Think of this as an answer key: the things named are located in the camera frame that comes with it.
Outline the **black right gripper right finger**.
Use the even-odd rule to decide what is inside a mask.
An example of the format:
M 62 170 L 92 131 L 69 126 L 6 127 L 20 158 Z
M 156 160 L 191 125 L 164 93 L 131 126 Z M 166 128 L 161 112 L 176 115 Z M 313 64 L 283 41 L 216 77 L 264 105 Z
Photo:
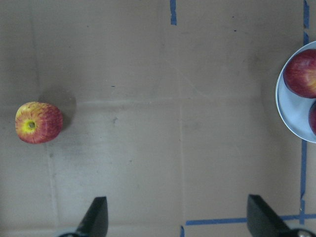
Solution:
M 260 195 L 247 198 L 247 228 L 253 237 L 314 237 L 304 228 L 290 228 Z

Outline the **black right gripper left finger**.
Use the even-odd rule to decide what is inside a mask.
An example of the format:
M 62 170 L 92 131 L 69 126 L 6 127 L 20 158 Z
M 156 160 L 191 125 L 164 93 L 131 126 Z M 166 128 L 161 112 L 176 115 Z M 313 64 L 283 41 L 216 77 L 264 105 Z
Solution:
M 75 231 L 76 237 L 105 237 L 108 232 L 107 197 L 96 197 Z

